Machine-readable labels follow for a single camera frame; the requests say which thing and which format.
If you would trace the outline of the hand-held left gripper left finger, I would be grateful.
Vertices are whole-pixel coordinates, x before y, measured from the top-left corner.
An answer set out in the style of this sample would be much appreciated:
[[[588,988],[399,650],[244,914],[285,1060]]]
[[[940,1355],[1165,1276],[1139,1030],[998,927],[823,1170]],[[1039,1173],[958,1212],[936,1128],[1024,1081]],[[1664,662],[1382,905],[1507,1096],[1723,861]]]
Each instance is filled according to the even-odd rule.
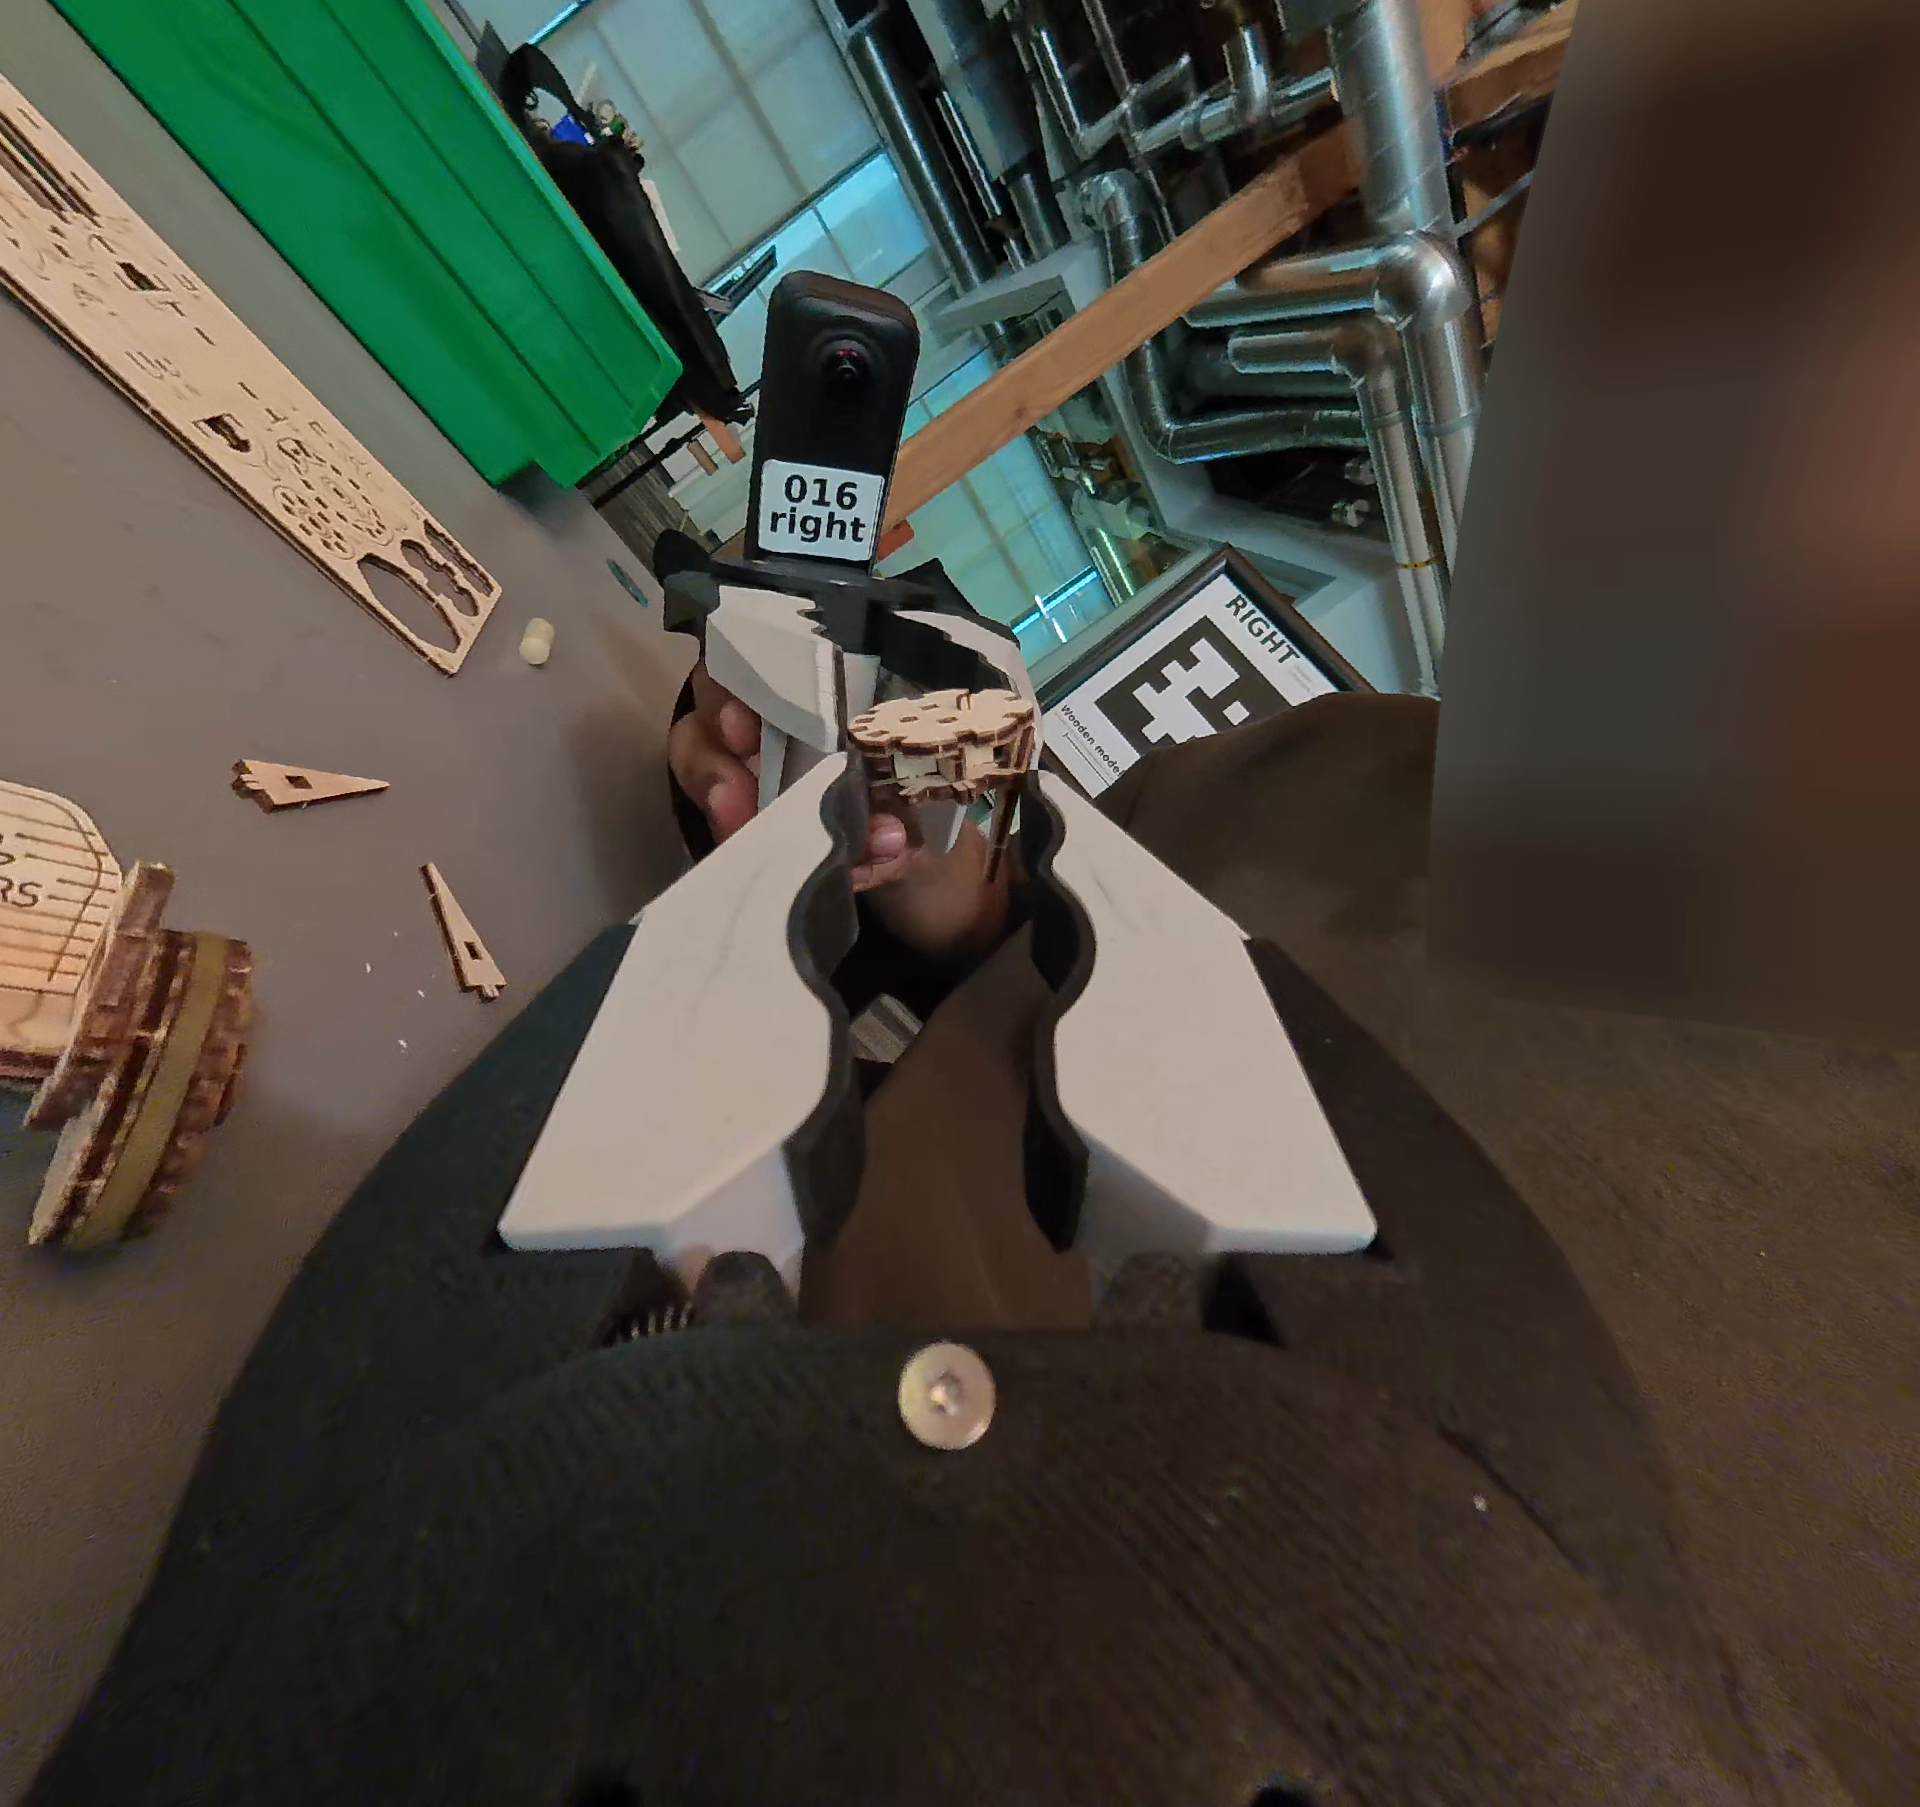
[[[517,1251],[724,1251],[790,1289],[852,1215],[862,1119],[835,975],[858,932],[862,773],[825,756],[644,907],[498,1222]]]

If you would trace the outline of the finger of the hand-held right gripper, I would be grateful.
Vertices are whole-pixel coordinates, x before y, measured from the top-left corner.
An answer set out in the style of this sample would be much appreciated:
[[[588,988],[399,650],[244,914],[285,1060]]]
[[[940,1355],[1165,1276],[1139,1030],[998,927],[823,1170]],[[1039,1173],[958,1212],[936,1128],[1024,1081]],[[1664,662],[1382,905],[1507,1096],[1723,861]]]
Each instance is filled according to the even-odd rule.
[[[998,624],[944,609],[881,609],[874,706],[937,690],[1013,690],[1032,703],[1034,689],[1017,638]]]
[[[703,660],[715,682],[761,717],[755,804],[845,752],[844,667],[815,608],[770,588],[721,588]]]

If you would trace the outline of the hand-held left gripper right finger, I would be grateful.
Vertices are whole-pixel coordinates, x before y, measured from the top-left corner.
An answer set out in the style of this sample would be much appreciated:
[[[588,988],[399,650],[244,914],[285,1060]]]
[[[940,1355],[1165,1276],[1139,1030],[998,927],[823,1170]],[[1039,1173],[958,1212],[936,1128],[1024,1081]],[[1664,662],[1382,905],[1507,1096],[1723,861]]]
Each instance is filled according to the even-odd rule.
[[[1237,922],[1054,773],[1024,786],[1021,843],[1057,1005],[1037,1087],[1069,1148],[1045,1227],[1091,1265],[1371,1246],[1377,1218]]]

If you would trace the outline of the small wooden gear assembly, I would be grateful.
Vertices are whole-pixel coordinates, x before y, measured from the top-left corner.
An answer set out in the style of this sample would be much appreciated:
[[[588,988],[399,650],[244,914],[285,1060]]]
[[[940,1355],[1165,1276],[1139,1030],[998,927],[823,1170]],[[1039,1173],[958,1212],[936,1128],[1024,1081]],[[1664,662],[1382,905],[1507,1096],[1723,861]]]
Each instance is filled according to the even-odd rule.
[[[1039,758],[1037,706],[1009,687],[940,689],[879,702],[852,716],[852,756],[886,801],[954,819],[987,804],[982,876],[995,882],[1014,831],[1021,786]]]

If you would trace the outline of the grey desk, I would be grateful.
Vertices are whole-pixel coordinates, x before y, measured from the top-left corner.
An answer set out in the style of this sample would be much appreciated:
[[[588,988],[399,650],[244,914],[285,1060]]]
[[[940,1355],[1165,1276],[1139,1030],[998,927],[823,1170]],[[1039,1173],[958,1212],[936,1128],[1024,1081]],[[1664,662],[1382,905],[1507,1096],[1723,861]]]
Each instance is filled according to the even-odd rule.
[[[301,1259],[409,1122],[682,866],[663,737],[692,664],[590,501],[487,485],[48,0],[4,75],[500,583],[443,676],[4,299],[4,778],[176,873],[251,944],[241,1094],[123,1251],[25,1242],[50,1137],[4,1099],[4,1803],[109,1664],[207,1429]],[[518,657],[557,624],[543,667]],[[241,759],[387,780],[264,812]],[[421,866],[498,962],[465,993]]]

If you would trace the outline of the person's right hand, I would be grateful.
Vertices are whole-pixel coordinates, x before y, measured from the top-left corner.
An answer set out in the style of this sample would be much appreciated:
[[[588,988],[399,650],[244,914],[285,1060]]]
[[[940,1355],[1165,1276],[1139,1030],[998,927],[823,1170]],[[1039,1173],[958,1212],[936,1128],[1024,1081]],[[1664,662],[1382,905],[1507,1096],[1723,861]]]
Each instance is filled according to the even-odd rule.
[[[762,720],[695,662],[669,731],[666,759],[698,855],[728,840],[757,812]],[[852,872],[862,927],[937,970],[961,973],[993,955],[1022,924],[1008,864],[987,870],[989,846],[963,821],[947,850],[925,814],[874,801],[864,858]]]

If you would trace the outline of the framed marker sign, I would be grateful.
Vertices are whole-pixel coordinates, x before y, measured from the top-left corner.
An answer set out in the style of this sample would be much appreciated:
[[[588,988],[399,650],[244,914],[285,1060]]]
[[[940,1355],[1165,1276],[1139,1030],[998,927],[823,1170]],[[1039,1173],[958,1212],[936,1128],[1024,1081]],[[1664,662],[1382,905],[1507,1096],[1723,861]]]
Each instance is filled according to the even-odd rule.
[[[1142,758],[1371,684],[1249,556],[1195,551],[1032,667],[1044,766],[1095,796]]]

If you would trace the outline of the wooden arrow-shaped piece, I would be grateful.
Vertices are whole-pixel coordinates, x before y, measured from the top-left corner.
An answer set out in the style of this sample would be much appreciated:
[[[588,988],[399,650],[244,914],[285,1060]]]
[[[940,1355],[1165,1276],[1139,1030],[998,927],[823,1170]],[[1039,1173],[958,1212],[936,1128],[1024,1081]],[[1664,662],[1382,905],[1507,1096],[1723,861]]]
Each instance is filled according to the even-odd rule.
[[[387,780],[333,770],[241,759],[231,766],[231,790],[264,812],[294,812],[323,804],[369,796],[390,788]]]
[[[481,942],[481,934],[467,909],[436,864],[424,861],[421,876],[459,987],[487,1003],[498,1000],[507,991],[507,975]]]

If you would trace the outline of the black bag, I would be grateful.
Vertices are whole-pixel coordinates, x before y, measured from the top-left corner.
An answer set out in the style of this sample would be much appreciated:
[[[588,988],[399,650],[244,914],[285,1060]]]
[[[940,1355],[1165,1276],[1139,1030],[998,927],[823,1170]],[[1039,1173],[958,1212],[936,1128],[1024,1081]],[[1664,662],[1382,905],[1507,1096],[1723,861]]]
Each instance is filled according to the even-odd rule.
[[[540,45],[509,50],[490,24],[481,32],[476,67],[678,359],[680,375],[663,411],[669,418],[690,411],[728,427],[746,424],[752,404],[737,384],[734,357],[716,327],[724,303],[686,273],[623,119],[608,104],[584,104]]]

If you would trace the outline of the wooden ceiling beam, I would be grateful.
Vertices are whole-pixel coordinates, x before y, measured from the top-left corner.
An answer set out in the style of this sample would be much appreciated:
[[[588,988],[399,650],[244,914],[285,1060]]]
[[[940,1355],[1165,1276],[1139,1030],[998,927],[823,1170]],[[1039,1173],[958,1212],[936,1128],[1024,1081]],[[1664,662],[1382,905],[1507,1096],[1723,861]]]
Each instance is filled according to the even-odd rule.
[[[1359,183],[1357,128],[1334,127],[1275,161],[1127,280],[1103,288],[1063,327],[964,395],[900,447],[879,554],[896,554],[909,519],[982,459],[1197,306],[1204,293],[1262,261]]]

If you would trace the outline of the green plastic bin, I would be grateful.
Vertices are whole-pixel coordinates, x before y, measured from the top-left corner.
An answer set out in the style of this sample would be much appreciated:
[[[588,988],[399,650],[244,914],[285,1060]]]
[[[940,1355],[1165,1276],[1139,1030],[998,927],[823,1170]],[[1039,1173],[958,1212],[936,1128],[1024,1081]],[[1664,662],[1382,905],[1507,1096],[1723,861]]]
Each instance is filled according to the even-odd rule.
[[[424,0],[50,0],[479,474],[573,485],[670,346]]]

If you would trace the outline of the silver ventilation ducts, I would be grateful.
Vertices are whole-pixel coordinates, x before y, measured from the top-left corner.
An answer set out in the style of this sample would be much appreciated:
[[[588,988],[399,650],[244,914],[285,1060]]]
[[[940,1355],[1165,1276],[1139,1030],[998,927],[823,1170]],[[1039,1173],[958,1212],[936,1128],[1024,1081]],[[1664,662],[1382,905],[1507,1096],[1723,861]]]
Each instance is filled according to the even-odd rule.
[[[1546,108],[1576,0],[903,0],[1014,258],[1101,224],[1115,284],[1275,161],[1357,128],[1359,183],[1116,373],[1142,459],[1371,450],[1430,606],[1465,501],[1484,282],[1462,157]]]

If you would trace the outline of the long laser-cut plywood sheet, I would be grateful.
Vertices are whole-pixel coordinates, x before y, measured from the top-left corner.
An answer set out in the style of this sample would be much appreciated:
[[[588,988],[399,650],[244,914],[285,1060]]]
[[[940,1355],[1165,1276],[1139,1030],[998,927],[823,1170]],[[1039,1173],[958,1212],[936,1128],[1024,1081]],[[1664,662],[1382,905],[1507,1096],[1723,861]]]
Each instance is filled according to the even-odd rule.
[[[276,534],[454,676],[498,580],[11,81],[2,275]]]

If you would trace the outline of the wooden model cart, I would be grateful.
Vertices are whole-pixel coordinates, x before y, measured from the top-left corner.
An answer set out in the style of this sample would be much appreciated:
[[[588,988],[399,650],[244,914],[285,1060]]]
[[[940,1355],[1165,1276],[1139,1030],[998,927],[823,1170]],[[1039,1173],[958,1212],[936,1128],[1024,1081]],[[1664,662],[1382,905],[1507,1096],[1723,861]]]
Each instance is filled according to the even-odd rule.
[[[2,785],[2,1074],[59,1137],[36,1246],[149,1232],[240,1096],[251,948],[167,927],[173,886],[164,864],[121,866],[72,801]]]

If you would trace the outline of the glass window wall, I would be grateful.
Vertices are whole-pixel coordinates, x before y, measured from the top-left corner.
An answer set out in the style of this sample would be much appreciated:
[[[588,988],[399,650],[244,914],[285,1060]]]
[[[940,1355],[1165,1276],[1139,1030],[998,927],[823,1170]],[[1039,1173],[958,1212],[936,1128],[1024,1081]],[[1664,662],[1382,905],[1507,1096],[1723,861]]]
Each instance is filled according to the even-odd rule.
[[[765,251],[922,301],[947,282],[817,0],[440,0],[538,45],[638,135],[692,278]]]

